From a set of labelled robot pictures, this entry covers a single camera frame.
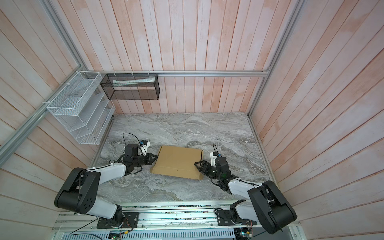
brown cardboard box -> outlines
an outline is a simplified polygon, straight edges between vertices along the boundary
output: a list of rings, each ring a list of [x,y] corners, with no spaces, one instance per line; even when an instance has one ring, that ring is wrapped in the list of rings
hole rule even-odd
[[[155,166],[150,169],[150,172],[201,180],[203,175],[194,164],[201,161],[202,157],[203,151],[201,149],[163,145],[160,148]]]

robotic arm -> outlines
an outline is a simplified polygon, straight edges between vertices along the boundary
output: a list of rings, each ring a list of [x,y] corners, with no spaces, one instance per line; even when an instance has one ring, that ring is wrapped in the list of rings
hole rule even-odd
[[[223,191],[245,198],[233,203],[230,210],[215,210],[218,217],[234,223],[243,223],[246,220],[260,222],[270,234],[296,220],[294,209],[272,181],[264,183],[243,181],[231,174],[227,159],[217,151],[211,153],[211,158],[211,163],[205,160],[195,163],[199,172],[211,178],[211,181],[216,179],[217,184],[214,184]]]
[[[124,154],[110,165],[73,169],[55,198],[55,206],[105,218],[112,228],[121,227],[124,220],[122,207],[97,197],[97,190],[100,184],[117,177],[136,174],[141,170],[132,173],[135,167],[151,165],[157,159],[157,155],[147,153],[150,142],[142,140],[140,144],[126,145]]]

cardboard box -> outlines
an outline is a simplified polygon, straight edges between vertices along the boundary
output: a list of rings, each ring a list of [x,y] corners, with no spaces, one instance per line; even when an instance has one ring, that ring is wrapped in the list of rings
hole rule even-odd
[[[189,179],[203,179],[203,175],[194,165],[195,162],[201,161],[203,157],[201,149],[163,145],[158,155],[155,166],[150,169],[151,173]]]

black mesh basket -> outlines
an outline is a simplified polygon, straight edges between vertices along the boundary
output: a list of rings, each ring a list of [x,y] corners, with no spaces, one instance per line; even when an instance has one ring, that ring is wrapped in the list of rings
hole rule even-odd
[[[154,77],[154,82],[119,83]],[[160,94],[157,74],[108,73],[100,83],[109,100],[158,100]]]

wood plank wallpaper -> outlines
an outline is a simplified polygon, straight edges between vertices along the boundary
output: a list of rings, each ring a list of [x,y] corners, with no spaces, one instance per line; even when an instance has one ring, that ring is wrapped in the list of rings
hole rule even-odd
[[[263,70],[297,0],[51,0],[90,70]],[[118,113],[248,112],[258,77],[159,78]]]
[[[77,66],[39,1],[0,1],[0,145]],[[57,192],[93,154],[48,115],[0,169],[2,238],[46,239]]]
[[[252,119],[308,239],[384,237],[384,1],[307,1]]]

